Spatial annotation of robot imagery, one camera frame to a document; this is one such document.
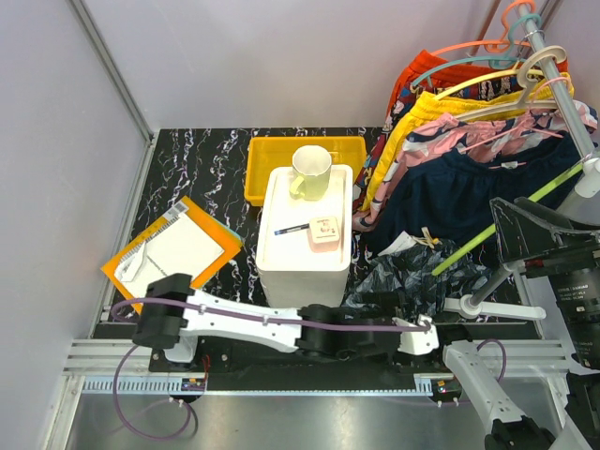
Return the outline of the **navy blue shorts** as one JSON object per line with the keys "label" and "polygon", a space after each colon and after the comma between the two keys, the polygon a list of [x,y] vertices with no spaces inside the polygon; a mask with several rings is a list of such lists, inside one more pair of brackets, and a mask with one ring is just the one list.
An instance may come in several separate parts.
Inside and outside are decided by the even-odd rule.
{"label": "navy blue shorts", "polygon": [[420,236],[426,227],[462,246],[492,224],[490,200],[529,197],[578,162],[569,134],[489,163],[452,150],[404,174],[363,242],[377,255],[401,233]]}

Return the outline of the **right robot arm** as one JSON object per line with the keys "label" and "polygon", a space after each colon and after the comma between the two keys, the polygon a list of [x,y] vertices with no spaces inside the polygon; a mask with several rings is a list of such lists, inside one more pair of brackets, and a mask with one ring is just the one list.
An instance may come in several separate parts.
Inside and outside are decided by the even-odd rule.
{"label": "right robot arm", "polygon": [[478,307],[511,272],[546,277],[584,375],[551,373],[533,357],[531,375],[552,395],[558,433],[540,427],[503,390],[469,340],[439,339],[426,347],[434,370],[452,371],[480,417],[487,449],[596,449],[599,446],[599,228],[526,198],[491,200],[504,266],[463,308]]}

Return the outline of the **green hanger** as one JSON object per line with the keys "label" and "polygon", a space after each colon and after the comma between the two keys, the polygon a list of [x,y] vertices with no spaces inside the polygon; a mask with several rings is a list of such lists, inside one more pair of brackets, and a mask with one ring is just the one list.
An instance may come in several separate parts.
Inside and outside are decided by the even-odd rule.
{"label": "green hanger", "polygon": [[438,276],[452,264],[456,263],[470,250],[477,247],[492,234],[498,234],[496,241],[500,251],[500,263],[516,263],[526,257],[540,256],[545,251],[543,245],[552,247],[559,238],[556,229],[566,219],[560,219],[559,214],[551,208],[537,202],[553,190],[577,176],[583,171],[583,163],[579,163],[568,171],[558,175],[552,181],[538,189],[528,198],[518,198],[515,202],[506,202],[504,199],[495,198],[490,201],[490,209],[494,224],[477,235],[474,243],[469,241],[455,253],[436,266],[431,274]]}

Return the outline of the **pink hanger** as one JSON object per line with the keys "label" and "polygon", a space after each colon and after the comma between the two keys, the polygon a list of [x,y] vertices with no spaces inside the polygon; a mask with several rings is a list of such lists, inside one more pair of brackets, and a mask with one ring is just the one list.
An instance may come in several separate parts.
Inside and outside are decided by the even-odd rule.
{"label": "pink hanger", "polygon": [[524,100],[525,112],[502,122],[502,127],[497,127],[496,122],[476,122],[474,132],[468,134],[468,145],[460,151],[477,161],[490,162],[498,154],[514,155],[549,137],[561,138],[560,132],[566,131],[566,122],[557,113],[558,101],[550,92],[551,87],[557,86],[565,87],[567,98],[571,99],[571,77],[562,73],[535,87],[532,96]]}

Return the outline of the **dark leaf-pattern shorts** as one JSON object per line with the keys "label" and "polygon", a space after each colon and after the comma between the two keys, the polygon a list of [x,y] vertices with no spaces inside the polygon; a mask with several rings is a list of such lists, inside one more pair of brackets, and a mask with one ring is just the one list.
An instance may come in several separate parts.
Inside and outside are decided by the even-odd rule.
{"label": "dark leaf-pattern shorts", "polygon": [[375,314],[397,314],[411,323],[420,315],[435,318],[443,314],[446,299],[475,293],[491,276],[490,268],[470,256],[435,276],[433,269],[457,249],[456,243],[443,239],[434,247],[416,244],[378,256],[343,305]]}

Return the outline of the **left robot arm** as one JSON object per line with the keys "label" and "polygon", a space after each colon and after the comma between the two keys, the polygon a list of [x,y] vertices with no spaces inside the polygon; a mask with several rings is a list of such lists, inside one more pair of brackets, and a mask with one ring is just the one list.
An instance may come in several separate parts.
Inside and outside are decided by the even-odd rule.
{"label": "left robot arm", "polygon": [[439,349],[432,319],[415,323],[398,317],[361,314],[344,307],[313,304],[272,308],[237,303],[190,286],[191,277],[175,274],[150,283],[132,341],[170,352],[184,371],[202,361],[201,338],[258,344],[284,354],[317,360],[350,360],[395,353],[426,355]]}

